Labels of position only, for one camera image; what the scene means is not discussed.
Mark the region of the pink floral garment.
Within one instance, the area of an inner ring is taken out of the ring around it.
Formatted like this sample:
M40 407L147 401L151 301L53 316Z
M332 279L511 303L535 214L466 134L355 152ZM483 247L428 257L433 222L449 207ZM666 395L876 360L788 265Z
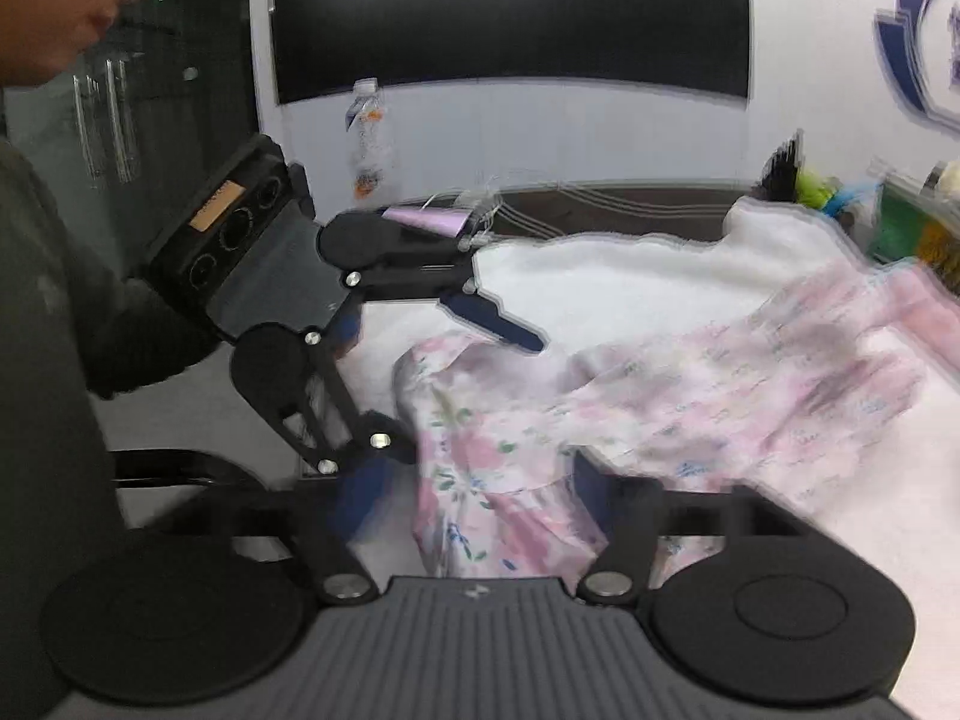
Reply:
M576 582L605 546L574 492L578 455L679 491L745 481L822 511L916 400L918 364L867 348L918 309L916 280L912 266L827 271L727 325L578 353L459 332L418 343L394 397L418 442L427 571Z

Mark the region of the smartphone with lit screen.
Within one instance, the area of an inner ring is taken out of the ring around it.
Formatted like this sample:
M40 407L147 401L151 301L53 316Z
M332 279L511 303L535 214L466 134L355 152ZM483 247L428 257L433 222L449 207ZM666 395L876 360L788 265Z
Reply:
M438 234L441 238L459 238L470 226L470 211L438 206L389 206L382 211L384 220L402 226Z

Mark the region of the plastic water bottle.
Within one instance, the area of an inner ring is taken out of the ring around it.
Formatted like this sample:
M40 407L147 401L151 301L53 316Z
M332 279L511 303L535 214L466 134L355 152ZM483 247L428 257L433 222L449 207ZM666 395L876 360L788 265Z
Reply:
M387 107L376 78L353 85L353 101L345 114L353 199L371 203L392 177L392 140Z

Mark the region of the person in dark shirt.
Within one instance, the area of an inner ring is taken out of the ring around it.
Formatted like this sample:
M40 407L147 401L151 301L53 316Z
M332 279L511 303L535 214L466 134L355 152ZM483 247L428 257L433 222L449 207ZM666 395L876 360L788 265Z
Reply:
M2 83L47 83L137 0L2 0ZM80 244L52 193L2 146L2 713L64 699L39 637L47 595L119 549L127 528L94 397L163 382L208 358L215 333Z

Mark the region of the white fluffy blanket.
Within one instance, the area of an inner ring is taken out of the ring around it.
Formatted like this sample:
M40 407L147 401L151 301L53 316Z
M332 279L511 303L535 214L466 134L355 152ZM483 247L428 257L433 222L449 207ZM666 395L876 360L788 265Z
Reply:
M480 283L513 316L568 351L644 333L683 333L747 316L796 278L851 265L820 216L739 200L715 244L583 234L501 242L477 257ZM918 635L896 702L919 718L958 713L958 379L903 330L875 349L926 366L916 405L859 481L818 520L908 595Z

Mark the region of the yellow green black item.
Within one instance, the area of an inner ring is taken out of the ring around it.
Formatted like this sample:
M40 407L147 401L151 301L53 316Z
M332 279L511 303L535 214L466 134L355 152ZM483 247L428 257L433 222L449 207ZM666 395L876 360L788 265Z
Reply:
M804 133L800 130L766 160L755 195L767 202L804 206L830 218L850 213L857 202L857 188L805 167Z

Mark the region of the large black wall screen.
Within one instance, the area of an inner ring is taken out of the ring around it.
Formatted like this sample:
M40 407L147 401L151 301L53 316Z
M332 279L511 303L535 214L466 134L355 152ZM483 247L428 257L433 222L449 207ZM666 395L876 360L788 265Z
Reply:
M282 103L386 85L576 78L747 98L750 0L274 0Z

